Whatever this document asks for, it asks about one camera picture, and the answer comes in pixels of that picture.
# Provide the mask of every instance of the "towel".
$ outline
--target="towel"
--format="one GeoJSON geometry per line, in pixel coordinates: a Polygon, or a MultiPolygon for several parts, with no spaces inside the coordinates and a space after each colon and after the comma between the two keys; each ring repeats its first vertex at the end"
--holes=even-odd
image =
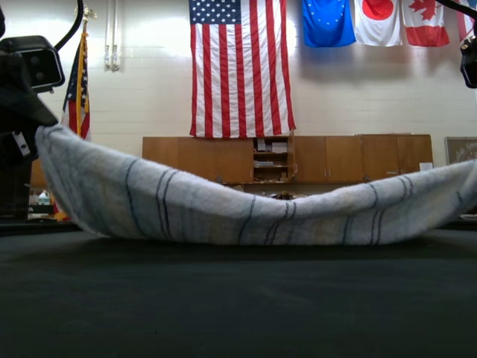
{"type": "Polygon", "coordinates": [[[40,127],[36,143],[60,206],[83,230],[214,245],[385,245],[477,204],[477,162],[279,201],[40,127]]]}

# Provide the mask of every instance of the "black mat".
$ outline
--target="black mat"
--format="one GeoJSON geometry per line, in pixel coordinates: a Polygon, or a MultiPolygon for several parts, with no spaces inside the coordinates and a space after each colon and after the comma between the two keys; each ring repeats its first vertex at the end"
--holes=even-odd
{"type": "Polygon", "coordinates": [[[0,238],[0,357],[477,357],[477,233],[380,248],[0,238]]]}

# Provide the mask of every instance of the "red and white stripes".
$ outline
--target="red and white stripes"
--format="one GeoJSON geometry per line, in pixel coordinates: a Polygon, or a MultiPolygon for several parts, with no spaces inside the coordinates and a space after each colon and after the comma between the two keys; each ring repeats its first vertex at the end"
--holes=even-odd
{"type": "Polygon", "coordinates": [[[191,135],[273,136],[295,129],[286,0],[242,0],[241,24],[191,25],[191,135]]]}

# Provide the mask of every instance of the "white towel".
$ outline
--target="white towel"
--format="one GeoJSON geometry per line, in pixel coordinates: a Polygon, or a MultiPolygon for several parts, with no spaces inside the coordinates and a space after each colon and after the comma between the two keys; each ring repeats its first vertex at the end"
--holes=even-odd
{"type": "Polygon", "coordinates": [[[84,230],[218,245],[381,245],[415,237],[477,204],[469,161],[278,201],[41,127],[48,184],[84,230]]]}

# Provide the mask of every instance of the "camera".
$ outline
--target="camera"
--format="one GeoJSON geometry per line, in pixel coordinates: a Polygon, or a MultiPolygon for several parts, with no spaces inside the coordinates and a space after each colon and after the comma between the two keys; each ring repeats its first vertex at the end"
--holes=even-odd
{"type": "Polygon", "coordinates": [[[30,88],[35,93],[50,92],[65,83],[60,56],[56,48],[42,36],[12,37],[0,41],[0,50],[17,54],[25,64],[30,88]]]}

